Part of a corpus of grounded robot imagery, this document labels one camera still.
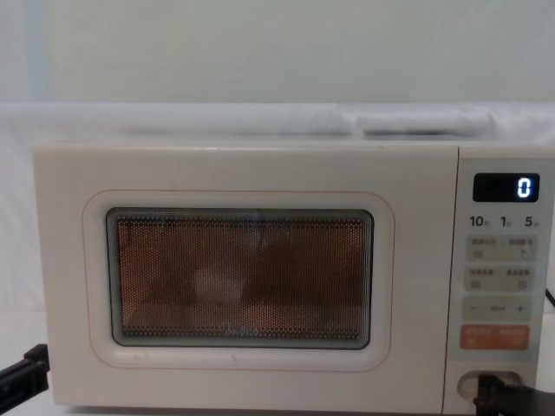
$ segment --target button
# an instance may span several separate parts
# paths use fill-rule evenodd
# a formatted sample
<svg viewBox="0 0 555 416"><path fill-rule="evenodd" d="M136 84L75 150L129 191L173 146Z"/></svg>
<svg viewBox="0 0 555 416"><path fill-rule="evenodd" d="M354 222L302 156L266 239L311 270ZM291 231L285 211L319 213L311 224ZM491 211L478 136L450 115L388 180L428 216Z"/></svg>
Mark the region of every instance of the button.
<svg viewBox="0 0 555 416"><path fill-rule="evenodd" d="M530 328L527 325L463 325L460 329L462 349L528 349Z"/></svg>
<svg viewBox="0 0 555 416"><path fill-rule="evenodd" d="M529 296L465 296L464 321L530 321L532 298Z"/></svg>
<svg viewBox="0 0 555 416"><path fill-rule="evenodd" d="M536 259L536 236L489 236L467 238L467 260L490 262L526 262Z"/></svg>
<svg viewBox="0 0 555 416"><path fill-rule="evenodd" d="M467 291L530 292L534 285L532 266L468 266L464 286Z"/></svg>

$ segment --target white table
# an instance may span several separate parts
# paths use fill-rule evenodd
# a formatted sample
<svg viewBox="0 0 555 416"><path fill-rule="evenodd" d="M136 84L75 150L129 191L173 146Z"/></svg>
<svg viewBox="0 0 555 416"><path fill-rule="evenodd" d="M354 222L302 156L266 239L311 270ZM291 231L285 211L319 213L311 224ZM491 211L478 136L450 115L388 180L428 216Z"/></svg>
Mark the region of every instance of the white table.
<svg viewBox="0 0 555 416"><path fill-rule="evenodd" d="M37 343L46 342L46 323L44 312L0 311L0 368L9 366L23 358L23 353ZM539 351L538 385L540 390L555 392L555 314L544 315L544 327ZM238 415L245 412L225 412ZM51 390L41 393L28 402L11 410L9 416L58 416L58 415L177 415L209 416L207 411L183 411L167 409L102 409L66 407L54 404Z"/></svg>

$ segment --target orange button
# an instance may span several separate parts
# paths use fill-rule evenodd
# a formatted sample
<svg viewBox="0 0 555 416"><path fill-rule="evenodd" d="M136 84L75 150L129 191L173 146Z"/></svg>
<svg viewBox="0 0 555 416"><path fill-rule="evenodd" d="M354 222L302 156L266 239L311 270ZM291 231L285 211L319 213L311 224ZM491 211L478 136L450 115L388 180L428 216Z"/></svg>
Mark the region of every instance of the orange button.
<svg viewBox="0 0 555 416"><path fill-rule="evenodd" d="M527 325L463 325L460 329L462 349L528 349L530 328Z"/></svg>

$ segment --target black clamp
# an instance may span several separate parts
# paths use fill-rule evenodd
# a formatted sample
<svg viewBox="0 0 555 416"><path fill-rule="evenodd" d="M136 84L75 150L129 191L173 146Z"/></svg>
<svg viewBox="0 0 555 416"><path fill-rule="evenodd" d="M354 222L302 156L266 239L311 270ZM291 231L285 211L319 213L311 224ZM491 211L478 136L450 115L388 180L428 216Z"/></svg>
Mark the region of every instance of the black clamp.
<svg viewBox="0 0 555 416"><path fill-rule="evenodd" d="M39 344L23 360L0 371L0 414L49 389L49 349Z"/></svg>
<svg viewBox="0 0 555 416"><path fill-rule="evenodd" d="M553 416L555 393L544 393L526 386L509 386L495 375L478 379L474 399L476 416Z"/></svg>

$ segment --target digital display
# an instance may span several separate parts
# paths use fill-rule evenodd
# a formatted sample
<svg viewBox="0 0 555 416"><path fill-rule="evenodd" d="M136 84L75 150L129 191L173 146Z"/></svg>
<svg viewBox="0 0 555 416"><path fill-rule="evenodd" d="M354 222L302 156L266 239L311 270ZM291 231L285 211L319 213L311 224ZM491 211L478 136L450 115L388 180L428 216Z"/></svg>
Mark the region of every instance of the digital display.
<svg viewBox="0 0 555 416"><path fill-rule="evenodd" d="M536 202L538 197L537 173L477 173L474 176L476 202Z"/></svg>

